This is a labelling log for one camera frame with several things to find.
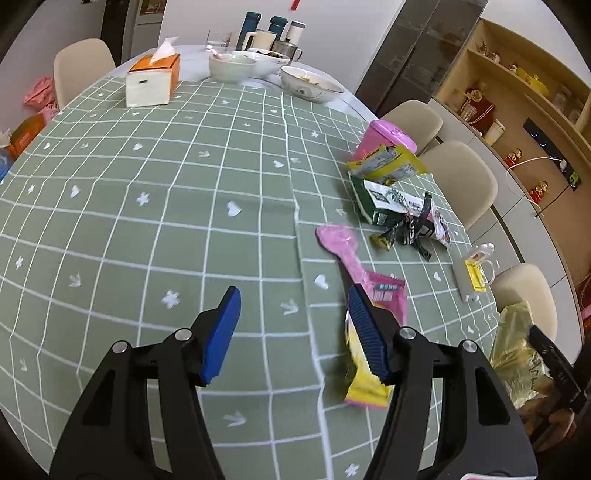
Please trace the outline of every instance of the thermos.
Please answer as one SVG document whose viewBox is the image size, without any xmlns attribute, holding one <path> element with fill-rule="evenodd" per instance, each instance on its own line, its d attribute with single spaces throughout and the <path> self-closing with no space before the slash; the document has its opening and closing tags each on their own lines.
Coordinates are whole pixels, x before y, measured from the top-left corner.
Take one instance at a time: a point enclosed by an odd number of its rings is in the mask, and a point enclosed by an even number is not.
<svg viewBox="0 0 591 480">
<path fill-rule="evenodd" d="M 273 32 L 277 34 L 276 40 L 281 39 L 281 34 L 283 33 L 283 29 L 287 25 L 287 19 L 283 17 L 273 17 L 271 18 L 271 25 L 269 26 L 269 32 Z"/>
<path fill-rule="evenodd" d="M 242 43 L 244 43 L 244 38 L 246 37 L 247 33 L 256 31 L 258 27 L 258 23 L 261 20 L 261 14 L 256 12 L 247 12 L 246 18 L 244 19 L 244 23 L 242 24 L 242 30 L 240 30 L 240 36 L 238 37 L 237 49 L 240 49 Z"/>
<path fill-rule="evenodd" d="M 290 28 L 287 31 L 287 33 L 285 34 L 285 40 L 288 41 L 289 43 L 299 45 L 301 35 L 304 32 L 305 27 L 306 27 L 305 23 L 296 22 L 296 21 L 291 22 Z"/>
</svg>

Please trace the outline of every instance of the ceramic bowl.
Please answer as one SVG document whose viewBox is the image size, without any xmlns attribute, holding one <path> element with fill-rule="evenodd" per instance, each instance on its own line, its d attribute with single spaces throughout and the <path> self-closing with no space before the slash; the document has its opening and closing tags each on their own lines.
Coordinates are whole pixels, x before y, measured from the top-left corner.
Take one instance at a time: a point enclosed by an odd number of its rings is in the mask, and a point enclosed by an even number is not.
<svg viewBox="0 0 591 480">
<path fill-rule="evenodd" d="M 232 53 L 220 53 L 223 60 L 209 57 L 209 73 L 220 82 L 238 83 L 254 74 L 256 60 Z"/>
<path fill-rule="evenodd" d="M 236 56 L 247 57 L 249 59 L 255 60 L 255 71 L 252 76 L 258 79 L 262 79 L 271 75 L 272 73 L 279 72 L 279 69 L 283 67 L 283 65 L 287 65 L 289 62 L 289 60 L 276 59 L 263 53 L 256 53 L 253 51 L 234 51 L 232 53 Z"/>
<path fill-rule="evenodd" d="M 272 50 L 265 50 L 264 48 L 249 48 L 248 51 L 251 51 L 253 53 L 260 53 L 272 59 L 283 60 L 285 62 L 285 65 L 287 65 L 291 60 L 291 58 L 289 58 L 287 55 L 283 55 L 283 53 L 277 53 L 276 51 Z"/>
<path fill-rule="evenodd" d="M 317 103 L 331 102 L 345 92 L 323 75 L 296 67 L 281 67 L 281 86 L 296 97 Z"/>
</svg>

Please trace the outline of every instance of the table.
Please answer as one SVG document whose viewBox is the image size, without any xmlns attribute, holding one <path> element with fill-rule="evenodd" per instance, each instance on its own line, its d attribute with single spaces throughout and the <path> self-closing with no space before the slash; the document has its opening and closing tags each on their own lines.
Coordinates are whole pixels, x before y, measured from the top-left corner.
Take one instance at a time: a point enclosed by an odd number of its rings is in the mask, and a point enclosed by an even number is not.
<svg viewBox="0 0 591 480">
<path fill-rule="evenodd" d="M 243 308 L 222 373 L 200 391 L 229 480 L 362 477 L 386 412 L 343 404 L 345 291 L 314 231 L 345 223 L 367 268 L 407 281 L 408 324 L 488 353 L 492 295 L 464 304 L 452 258 L 466 232 L 430 174 L 400 182 L 434 194 L 449 250 L 426 241 L 376 251 L 347 181 L 366 122 L 275 88 L 181 82 L 168 106 L 127 110 L 123 81 L 100 80 L 30 145 L 0 185 L 0 403 L 45 468 L 111 344 L 162 341 L 215 307 Z M 156 385 L 152 440 L 166 465 Z M 424 462 L 436 447 L 433 386 Z"/>
<path fill-rule="evenodd" d="M 180 45 L 175 46 L 175 49 L 181 55 L 181 80 L 199 82 L 209 78 L 209 57 L 211 54 L 205 51 L 205 45 Z M 146 53 L 152 53 L 154 51 L 156 51 L 155 48 L 148 50 Z M 146 53 L 142 53 L 141 55 L 138 55 L 123 65 L 117 67 L 110 74 L 116 77 L 125 77 L 130 68 L 140 58 L 146 55 Z M 354 94 L 348 91 L 343 85 L 341 85 L 336 79 L 332 78 L 327 73 L 300 62 L 294 62 L 292 65 L 294 67 L 299 67 L 301 69 L 319 73 L 332 80 L 345 90 L 345 92 L 340 95 L 338 99 L 326 103 L 325 105 L 327 107 L 339 112 L 346 113 L 347 115 L 362 118 L 367 122 L 375 120 L 376 117 L 371 110 L 369 110 Z M 274 74 L 268 76 L 266 79 L 246 79 L 244 82 L 242 82 L 242 85 L 272 88 L 279 92 L 281 91 L 281 78 L 279 77 L 279 74 Z"/>
</svg>

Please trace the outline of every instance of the glass cup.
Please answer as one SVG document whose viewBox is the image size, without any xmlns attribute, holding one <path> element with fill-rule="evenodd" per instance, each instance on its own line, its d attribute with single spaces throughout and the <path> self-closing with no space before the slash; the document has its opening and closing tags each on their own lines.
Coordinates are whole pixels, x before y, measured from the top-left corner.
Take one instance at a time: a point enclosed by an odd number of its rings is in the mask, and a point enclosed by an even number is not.
<svg viewBox="0 0 591 480">
<path fill-rule="evenodd" d="M 217 51 L 226 51 L 230 45 L 232 32 L 217 32 L 210 30 L 207 32 L 205 45 L 211 45 Z"/>
</svg>

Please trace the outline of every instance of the chair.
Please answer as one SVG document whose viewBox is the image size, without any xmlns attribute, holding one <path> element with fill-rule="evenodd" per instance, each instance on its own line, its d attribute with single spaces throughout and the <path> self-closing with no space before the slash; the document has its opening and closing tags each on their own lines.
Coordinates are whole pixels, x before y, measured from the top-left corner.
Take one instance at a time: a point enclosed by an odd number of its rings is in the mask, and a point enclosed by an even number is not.
<svg viewBox="0 0 591 480">
<path fill-rule="evenodd" d="M 382 119 L 396 125 L 417 144 L 420 153 L 439 133 L 443 120 L 431 107 L 419 100 L 408 100 L 394 110 L 386 113 Z"/>
<path fill-rule="evenodd" d="M 486 163 L 466 144 L 444 142 L 419 159 L 433 173 L 449 205 L 468 230 L 490 208 L 499 189 Z"/>
<path fill-rule="evenodd" d="M 60 109 L 114 69 L 115 62 L 109 47 L 98 38 L 88 38 L 64 48 L 56 55 L 53 63 Z"/>
<path fill-rule="evenodd" d="M 491 290 L 499 312 L 506 306 L 527 301 L 530 304 L 534 325 L 537 325 L 550 340 L 556 340 L 556 305 L 550 286 L 538 267 L 522 263 L 505 270 L 491 284 Z"/>
</svg>

